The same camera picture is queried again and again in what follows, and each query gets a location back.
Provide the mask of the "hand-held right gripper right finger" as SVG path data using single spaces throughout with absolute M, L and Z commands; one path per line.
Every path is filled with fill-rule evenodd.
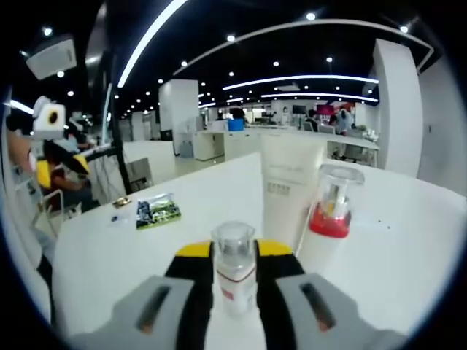
M 401 349 L 399 332 L 378 329 L 357 303 L 316 273 L 306 273 L 292 250 L 255 241 L 257 305 L 267 349 Z

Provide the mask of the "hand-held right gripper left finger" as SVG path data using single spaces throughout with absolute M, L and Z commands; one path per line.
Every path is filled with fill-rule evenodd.
M 122 297 L 110 320 L 70 338 L 72 349 L 204 349 L 213 307 L 212 242 L 182 247 L 164 276 Z

